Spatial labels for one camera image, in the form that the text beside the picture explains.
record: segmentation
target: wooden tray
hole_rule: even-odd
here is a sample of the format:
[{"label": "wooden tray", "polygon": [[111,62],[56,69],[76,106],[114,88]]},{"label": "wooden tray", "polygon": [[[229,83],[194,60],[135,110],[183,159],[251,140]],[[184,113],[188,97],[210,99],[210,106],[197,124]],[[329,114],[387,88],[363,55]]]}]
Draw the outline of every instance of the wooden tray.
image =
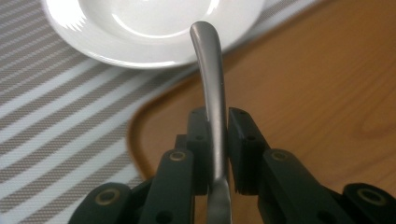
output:
[{"label": "wooden tray", "polygon": [[[294,153],[324,186],[364,182],[396,196],[395,8],[329,1],[227,54],[228,106],[249,112],[270,146]],[[131,119],[127,144],[144,178],[202,105],[195,74]],[[232,196],[234,223],[262,223],[255,197]]]}]

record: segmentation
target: white plate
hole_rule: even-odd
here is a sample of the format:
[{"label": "white plate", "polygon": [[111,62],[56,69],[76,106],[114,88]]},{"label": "white plate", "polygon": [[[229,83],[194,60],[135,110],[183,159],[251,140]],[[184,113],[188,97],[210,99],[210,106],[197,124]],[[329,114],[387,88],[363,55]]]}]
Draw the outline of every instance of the white plate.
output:
[{"label": "white plate", "polygon": [[196,61],[190,27],[208,21],[228,49],[259,17],[264,0],[41,0],[50,24],[73,48],[131,68]]}]

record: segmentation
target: woven fabric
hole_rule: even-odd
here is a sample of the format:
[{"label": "woven fabric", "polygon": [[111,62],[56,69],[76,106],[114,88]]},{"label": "woven fabric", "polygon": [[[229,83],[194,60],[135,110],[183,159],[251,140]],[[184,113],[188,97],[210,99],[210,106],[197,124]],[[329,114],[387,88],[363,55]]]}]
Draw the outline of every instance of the woven fabric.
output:
[{"label": "woven fabric", "polygon": [[[267,0],[245,39],[318,0]],[[125,147],[135,111],[196,70],[133,70],[68,46],[39,0],[0,3],[0,222],[65,223],[95,187],[141,180]]]}]

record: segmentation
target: metal utensil handle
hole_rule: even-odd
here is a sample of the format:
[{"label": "metal utensil handle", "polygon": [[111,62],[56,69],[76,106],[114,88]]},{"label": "metal utensil handle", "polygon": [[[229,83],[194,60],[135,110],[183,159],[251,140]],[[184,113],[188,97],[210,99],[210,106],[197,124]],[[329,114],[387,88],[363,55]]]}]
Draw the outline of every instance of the metal utensil handle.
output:
[{"label": "metal utensil handle", "polygon": [[226,112],[221,47],[210,23],[198,21],[190,29],[204,84],[206,115],[212,136],[207,223],[232,223],[226,154]]}]

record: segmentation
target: plate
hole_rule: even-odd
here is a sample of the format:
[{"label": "plate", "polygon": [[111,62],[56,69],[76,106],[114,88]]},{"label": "plate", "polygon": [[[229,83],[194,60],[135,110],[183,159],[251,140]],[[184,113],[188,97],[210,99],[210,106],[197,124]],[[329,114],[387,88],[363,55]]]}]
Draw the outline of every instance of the plate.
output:
[{"label": "plate", "polygon": [[210,22],[229,49],[260,16],[264,0],[41,0],[54,30],[103,63],[150,69],[196,61],[190,27]]}]

